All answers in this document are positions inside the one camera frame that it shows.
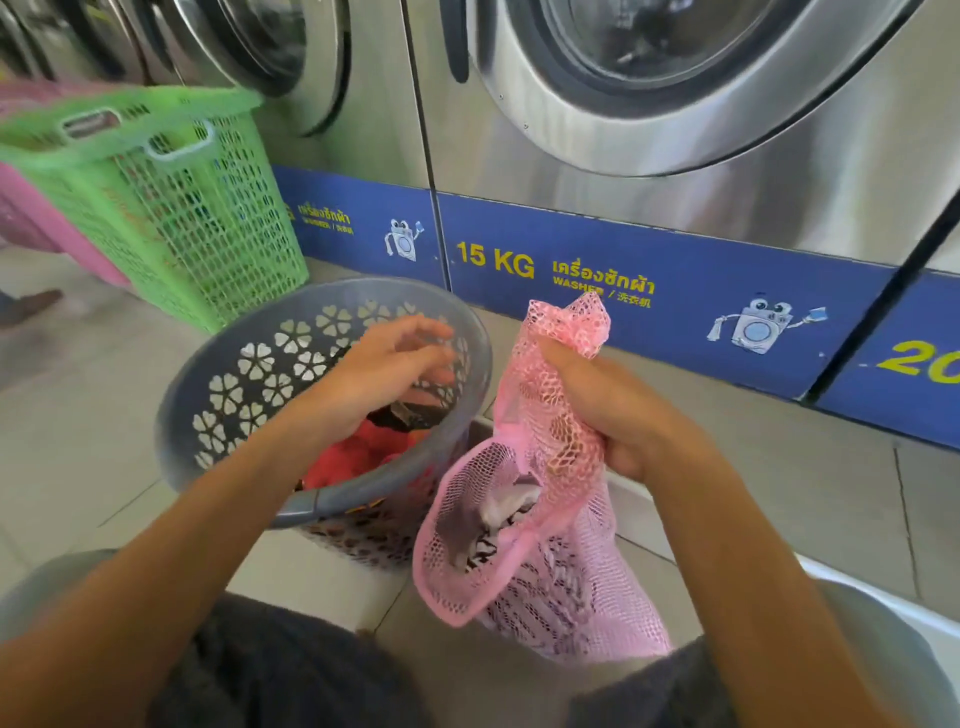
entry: tiled floor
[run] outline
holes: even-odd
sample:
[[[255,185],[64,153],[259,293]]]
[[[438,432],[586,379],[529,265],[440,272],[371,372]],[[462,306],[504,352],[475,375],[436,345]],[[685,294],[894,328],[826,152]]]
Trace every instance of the tiled floor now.
[[[319,265],[313,273],[348,274]],[[48,286],[63,288],[65,301],[0,333],[0,592],[65,551],[121,546],[172,502],[153,455],[153,418],[167,383],[205,340],[68,259],[0,249],[0,289]],[[493,340],[498,377],[517,322],[478,314]],[[927,605],[960,618],[960,457],[608,354],[716,437],[794,548],[907,598],[918,599],[919,586]],[[493,389],[485,409],[492,399]],[[628,512],[625,504],[621,533],[644,531],[648,511]],[[675,642],[698,634],[676,568],[620,546]],[[379,639],[415,671],[443,726],[487,725],[497,711],[512,724],[555,725],[558,696],[636,667],[560,670],[481,628],[448,629],[427,612],[406,574],[365,570],[295,532],[265,534],[230,587],[350,628],[379,624]],[[485,700],[488,690],[501,696],[495,704]]]

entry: shoe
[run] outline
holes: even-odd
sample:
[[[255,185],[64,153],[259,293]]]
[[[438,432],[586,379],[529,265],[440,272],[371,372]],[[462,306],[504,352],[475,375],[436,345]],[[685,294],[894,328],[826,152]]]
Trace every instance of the shoe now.
[[[0,309],[0,330],[19,326],[27,319],[47,310],[63,298],[63,292],[53,288],[19,298],[6,308]]]

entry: pink laundry basket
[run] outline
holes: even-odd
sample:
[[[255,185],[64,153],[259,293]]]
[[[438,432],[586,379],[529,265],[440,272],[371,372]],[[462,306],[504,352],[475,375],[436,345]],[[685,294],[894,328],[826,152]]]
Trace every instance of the pink laundry basket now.
[[[13,81],[0,85],[0,118],[64,96],[102,93],[106,84],[64,85]],[[130,281],[74,228],[46,197],[8,164],[0,163],[0,238],[21,248],[66,253],[101,280],[130,287]]]
[[[444,475],[414,545],[414,582],[437,617],[452,626],[478,619],[563,664],[670,650],[656,608],[615,545],[603,438],[574,414],[536,338],[593,357],[609,331],[595,293],[564,309],[530,302],[497,388],[493,437]],[[536,481],[536,502],[522,520],[501,525],[495,546],[486,541],[494,546],[489,560],[471,563],[464,552],[479,543],[477,514],[485,520],[491,502],[529,488],[518,486],[523,481]]]

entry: washing machine door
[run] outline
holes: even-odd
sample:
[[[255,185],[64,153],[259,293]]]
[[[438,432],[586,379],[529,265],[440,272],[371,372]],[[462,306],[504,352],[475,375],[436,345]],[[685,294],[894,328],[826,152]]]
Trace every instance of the washing machine door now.
[[[14,6],[55,80],[145,82],[119,0],[14,0]]]
[[[44,78],[23,26],[6,0],[0,0],[0,63],[6,76]]]
[[[855,72],[910,0],[440,0],[450,69],[472,57],[545,152],[665,175],[736,155]]]
[[[263,93],[294,133],[323,127],[346,81],[344,0],[160,0],[158,6],[198,66],[212,63],[230,82]]]

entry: door handle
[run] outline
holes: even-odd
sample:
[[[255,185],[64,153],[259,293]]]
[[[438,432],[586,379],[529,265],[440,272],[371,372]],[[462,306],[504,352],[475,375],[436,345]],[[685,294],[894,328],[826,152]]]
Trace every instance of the door handle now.
[[[444,26],[444,46],[450,74],[458,84],[465,84],[470,75],[467,0],[440,0],[440,21]]]

